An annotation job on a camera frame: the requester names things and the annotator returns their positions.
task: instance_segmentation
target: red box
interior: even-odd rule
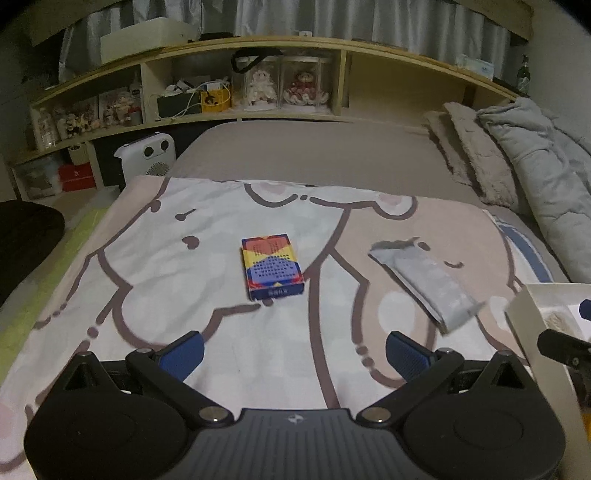
[[[62,165],[58,168],[57,172],[60,176],[61,188],[64,192],[96,187],[90,162],[83,163],[82,165]]]

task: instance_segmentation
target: colorful card box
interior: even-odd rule
[[[244,238],[242,256],[251,300],[303,293],[304,277],[287,234]]]

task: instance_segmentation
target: gray comforter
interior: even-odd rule
[[[481,110],[478,118],[511,160],[571,280],[591,283],[591,143],[526,98]]]

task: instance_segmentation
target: cartoon eye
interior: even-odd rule
[[[464,266],[463,262],[458,262],[458,263],[443,262],[443,263],[445,263],[449,268],[462,268]]]

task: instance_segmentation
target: silver screw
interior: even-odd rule
[[[224,407],[205,407],[199,410],[199,416],[205,421],[211,421],[212,423],[217,423],[225,419],[230,412],[228,412]]]
[[[390,412],[383,407],[368,407],[361,412],[361,416],[373,423],[383,423],[391,417]]]

